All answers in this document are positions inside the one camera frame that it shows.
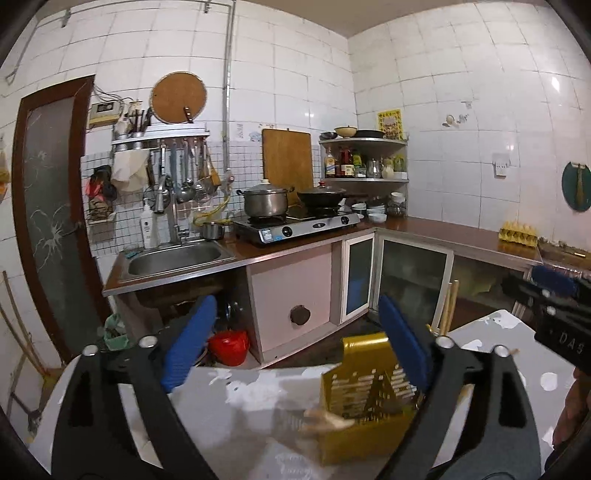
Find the person's right hand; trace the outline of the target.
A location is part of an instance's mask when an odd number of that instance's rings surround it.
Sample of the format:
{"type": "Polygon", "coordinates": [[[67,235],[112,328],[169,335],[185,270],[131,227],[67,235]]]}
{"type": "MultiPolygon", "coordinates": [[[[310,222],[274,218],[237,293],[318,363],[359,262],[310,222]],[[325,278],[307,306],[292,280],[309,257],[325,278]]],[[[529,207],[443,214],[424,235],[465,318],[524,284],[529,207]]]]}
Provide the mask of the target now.
{"type": "Polygon", "coordinates": [[[573,371],[572,384],[564,408],[553,433],[553,447],[558,448],[578,430],[586,412],[590,410],[590,377],[579,368],[573,371]]]}

